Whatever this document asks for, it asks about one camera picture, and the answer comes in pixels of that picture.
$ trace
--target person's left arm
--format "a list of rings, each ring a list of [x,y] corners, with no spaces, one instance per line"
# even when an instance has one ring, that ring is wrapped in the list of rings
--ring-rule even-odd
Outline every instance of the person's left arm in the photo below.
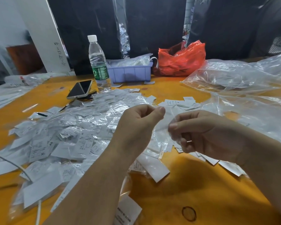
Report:
[[[122,115],[108,147],[87,170],[44,225],[112,225],[130,165],[149,144],[165,109],[138,105]]]

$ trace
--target forearm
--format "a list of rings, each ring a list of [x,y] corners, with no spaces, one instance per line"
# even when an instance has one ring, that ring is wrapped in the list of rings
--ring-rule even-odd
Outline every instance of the forearm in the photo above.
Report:
[[[281,143],[255,131],[247,134],[247,159],[240,166],[281,213]]]
[[[108,147],[88,169],[44,225],[111,225],[129,168],[115,148]]]

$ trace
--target white cable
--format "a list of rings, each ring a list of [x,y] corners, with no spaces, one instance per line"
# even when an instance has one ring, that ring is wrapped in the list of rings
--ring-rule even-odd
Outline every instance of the white cable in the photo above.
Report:
[[[12,165],[18,167],[21,171],[23,171],[23,173],[26,175],[26,177],[29,179],[29,181],[33,182],[32,179],[30,178],[30,176],[27,174],[27,172],[25,171],[25,169],[22,166],[15,164],[14,162],[2,157],[1,155],[0,155],[0,159],[3,159],[5,161],[11,163]],[[42,201],[39,200],[38,207],[37,207],[37,219],[36,219],[35,225],[39,225],[39,220],[41,217],[41,205],[42,205]]]

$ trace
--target hand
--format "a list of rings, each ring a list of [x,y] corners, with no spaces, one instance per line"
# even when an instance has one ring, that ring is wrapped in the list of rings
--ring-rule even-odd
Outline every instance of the hand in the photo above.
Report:
[[[246,134],[252,130],[208,111],[193,111],[177,115],[168,131],[185,153],[197,151],[236,163],[247,145]]]
[[[116,145],[132,164],[148,146],[155,125],[163,119],[165,108],[143,104],[123,113],[110,145]]]

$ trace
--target plastic bottle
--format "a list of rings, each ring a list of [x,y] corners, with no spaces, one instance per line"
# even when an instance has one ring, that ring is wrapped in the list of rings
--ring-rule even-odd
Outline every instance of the plastic bottle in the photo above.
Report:
[[[90,47],[88,49],[89,59],[98,90],[99,92],[107,92],[111,89],[111,85],[104,52],[97,42],[96,35],[88,35],[87,38],[90,42]]]

